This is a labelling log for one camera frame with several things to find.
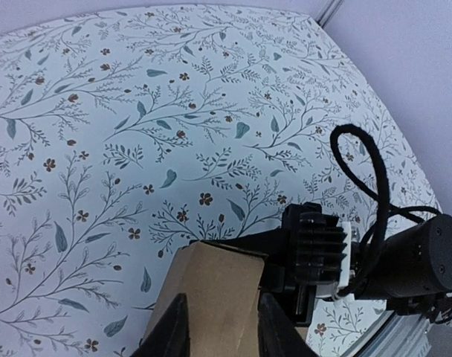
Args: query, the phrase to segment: brown flower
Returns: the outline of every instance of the brown flower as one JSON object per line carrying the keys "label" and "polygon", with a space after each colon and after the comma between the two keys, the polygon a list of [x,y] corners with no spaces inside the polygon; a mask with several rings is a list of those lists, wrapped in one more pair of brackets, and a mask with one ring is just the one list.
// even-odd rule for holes
{"label": "brown flower", "polygon": [[85,342],[85,349],[91,350],[92,352],[97,352],[97,345],[99,344],[98,341],[91,340],[90,338],[87,339]]}
{"label": "brown flower", "polygon": [[188,220],[187,212],[185,210],[178,212],[178,214],[176,215],[176,219],[180,222],[186,222]]}
{"label": "brown flower", "polygon": [[82,221],[82,222],[87,222],[87,217],[89,217],[89,213],[85,212],[83,210],[80,210],[79,212],[77,212],[78,216],[77,216],[77,220],[78,221]]}
{"label": "brown flower", "polygon": [[327,330],[325,324],[317,324],[317,329],[314,330],[316,335],[323,336],[325,331]]}
{"label": "brown flower", "polygon": [[202,193],[199,199],[199,204],[209,206],[211,205],[211,202],[213,201],[213,197],[211,197],[211,193]]}
{"label": "brown flower", "polygon": [[56,161],[49,158],[42,166],[46,167],[46,171],[50,173],[56,167]]}
{"label": "brown flower", "polygon": [[287,203],[287,196],[278,195],[277,201],[278,201],[281,205],[284,205],[285,203]]}
{"label": "brown flower", "polygon": [[71,103],[74,103],[76,100],[78,100],[79,99],[79,97],[77,96],[77,94],[71,94],[70,96],[69,96],[69,98],[68,98],[68,100],[71,102]]}
{"label": "brown flower", "polygon": [[32,266],[31,263],[28,263],[28,266],[25,268],[25,271],[29,275],[33,275],[34,271],[36,270],[36,266]]}
{"label": "brown flower", "polygon": [[81,158],[82,160],[86,160],[88,157],[89,157],[89,154],[87,152],[85,152],[85,151],[82,151],[79,154],[79,158]]}
{"label": "brown flower", "polygon": [[130,228],[129,233],[129,239],[140,239],[140,228]]}
{"label": "brown flower", "polygon": [[154,193],[155,190],[153,189],[153,185],[149,184],[148,186],[143,186],[143,189],[145,190],[145,194],[149,195],[150,193]]}

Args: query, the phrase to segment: box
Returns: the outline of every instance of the box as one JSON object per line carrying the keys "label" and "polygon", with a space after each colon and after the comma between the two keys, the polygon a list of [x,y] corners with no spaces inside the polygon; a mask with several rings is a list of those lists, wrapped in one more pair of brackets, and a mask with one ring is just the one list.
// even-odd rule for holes
{"label": "box", "polygon": [[259,357],[257,305],[263,258],[214,242],[195,242],[179,249],[145,336],[173,298],[186,293],[190,357]]}

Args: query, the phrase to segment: floral pattern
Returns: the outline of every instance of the floral pattern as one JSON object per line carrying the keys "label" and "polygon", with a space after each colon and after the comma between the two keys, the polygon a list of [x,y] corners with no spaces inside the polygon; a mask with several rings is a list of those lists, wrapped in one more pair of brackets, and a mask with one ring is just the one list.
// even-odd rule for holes
{"label": "floral pattern", "polygon": [[[275,228],[288,203],[321,203],[360,239],[375,203],[329,147],[350,122],[376,140],[394,204],[438,205],[307,15],[148,7],[0,36],[0,357],[129,356],[178,247]],[[373,187],[364,147],[340,145]],[[393,218],[390,234],[409,224]],[[383,311],[320,301],[307,342],[340,356]]]}

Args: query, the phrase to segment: cardboard box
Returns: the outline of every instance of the cardboard box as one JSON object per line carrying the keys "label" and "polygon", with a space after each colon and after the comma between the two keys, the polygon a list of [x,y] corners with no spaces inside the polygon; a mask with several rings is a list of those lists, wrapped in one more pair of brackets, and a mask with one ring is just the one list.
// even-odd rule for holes
{"label": "cardboard box", "polygon": [[186,293],[190,357],[258,357],[257,305],[263,268],[263,257],[220,244],[195,242],[179,249],[145,336],[173,298]]}

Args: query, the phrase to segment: leaf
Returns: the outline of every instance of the leaf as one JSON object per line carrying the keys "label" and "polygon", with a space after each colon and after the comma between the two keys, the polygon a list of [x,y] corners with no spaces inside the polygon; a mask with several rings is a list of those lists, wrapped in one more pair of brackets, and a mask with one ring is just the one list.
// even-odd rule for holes
{"label": "leaf", "polygon": [[56,235],[54,238],[56,240],[57,252],[61,253],[68,248],[68,241],[65,238],[65,234],[61,226],[58,225],[56,221],[54,221],[54,224],[56,225]]}
{"label": "leaf", "polygon": [[157,120],[157,125],[161,126],[164,129],[168,129],[168,130],[172,129],[172,127],[170,125],[168,125],[168,123],[165,120]]}
{"label": "leaf", "polygon": [[71,84],[65,84],[63,86],[57,87],[56,89],[54,89],[54,93],[60,93],[61,91],[63,91],[64,89],[68,88]]}
{"label": "leaf", "polygon": [[194,54],[193,54],[193,51],[191,51],[190,50],[190,48],[188,47],[188,46],[183,46],[183,49],[184,49],[184,51],[187,53],[187,54],[191,54],[192,56],[195,56]]}
{"label": "leaf", "polygon": [[248,132],[250,129],[249,125],[247,125],[246,123],[243,122],[238,122],[236,125],[236,137],[235,139],[240,139],[242,138],[246,132]]}
{"label": "leaf", "polygon": [[41,58],[41,59],[38,61],[38,65],[42,65],[44,62],[46,62],[46,60],[48,59],[48,57],[49,57],[49,55],[44,56],[43,58]]}
{"label": "leaf", "polygon": [[161,76],[163,74],[167,74],[167,72],[160,71],[158,69],[147,69],[146,70],[146,75],[149,76],[149,77],[158,77],[158,76]]}
{"label": "leaf", "polygon": [[293,147],[299,151],[302,151],[302,149],[300,148],[299,145],[297,145],[296,143],[287,143],[287,145],[289,145],[290,147]]}
{"label": "leaf", "polygon": [[30,89],[28,93],[21,99],[21,105],[28,104],[28,102],[31,100],[31,96],[33,95],[33,89]]}
{"label": "leaf", "polygon": [[16,135],[16,120],[14,119],[5,119],[8,123],[6,127],[6,132],[8,133],[8,136],[12,139],[15,138]]}
{"label": "leaf", "polygon": [[297,94],[294,94],[295,97],[297,98],[297,100],[299,100],[299,103],[302,104],[303,106],[306,106],[306,102],[303,101],[303,99],[301,97],[299,97]]}
{"label": "leaf", "polygon": [[271,129],[273,132],[279,132],[279,124],[277,124],[276,117],[272,117]]}
{"label": "leaf", "polygon": [[104,329],[104,333],[106,334],[106,336],[112,337],[113,335],[118,334],[122,330],[123,325],[125,325],[125,321],[127,321],[128,317],[129,316],[127,315],[122,320],[114,321],[114,322],[111,322],[110,324],[108,324],[106,326],[106,328]]}
{"label": "leaf", "polygon": [[81,28],[82,28],[82,26],[76,26],[75,28],[73,28],[71,36],[74,36],[76,33],[78,33]]}
{"label": "leaf", "polygon": [[161,185],[160,188],[167,188],[170,187],[172,185],[173,182],[175,182],[176,180],[176,172],[173,170],[168,170],[167,171],[167,178],[164,181],[164,184]]}
{"label": "leaf", "polygon": [[149,276],[149,272],[146,270],[146,268],[143,268],[143,281],[142,285],[140,287],[141,292],[149,292],[150,288],[152,287],[152,279]]}
{"label": "leaf", "polygon": [[282,173],[283,170],[274,170],[269,174],[270,177],[276,177],[278,173]]}
{"label": "leaf", "polygon": [[243,209],[240,206],[238,206],[236,203],[231,201],[230,199],[228,199],[228,201],[231,206],[231,210],[234,212],[234,214],[236,214],[236,216],[238,217],[238,219],[240,221],[243,221],[244,218],[246,218],[246,215],[245,215]]}
{"label": "leaf", "polygon": [[327,68],[325,68],[324,65],[320,65],[320,67],[323,69],[323,71],[324,71],[325,73],[327,73],[328,75],[330,75],[329,70],[328,70]]}
{"label": "leaf", "polygon": [[365,155],[365,146],[363,143],[360,143],[360,154]]}
{"label": "leaf", "polygon": [[92,243],[100,238],[103,238],[105,236],[108,236],[110,233],[99,233],[99,234],[94,234],[93,236],[89,236],[85,239],[86,243]]}
{"label": "leaf", "polygon": [[137,112],[140,114],[140,118],[143,118],[146,115],[145,105],[140,101],[137,102]]}
{"label": "leaf", "polygon": [[122,126],[124,126],[126,124],[127,121],[129,121],[130,115],[125,118],[124,120],[122,120],[119,124],[116,125],[116,127],[114,128],[114,130],[119,130]]}
{"label": "leaf", "polygon": [[78,302],[70,300],[70,299],[62,299],[62,300],[58,300],[57,302],[61,305],[66,305],[66,306],[70,306],[70,307],[73,307],[78,310],[84,310],[84,311],[89,312],[89,310],[87,310],[81,303],[78,303]]}

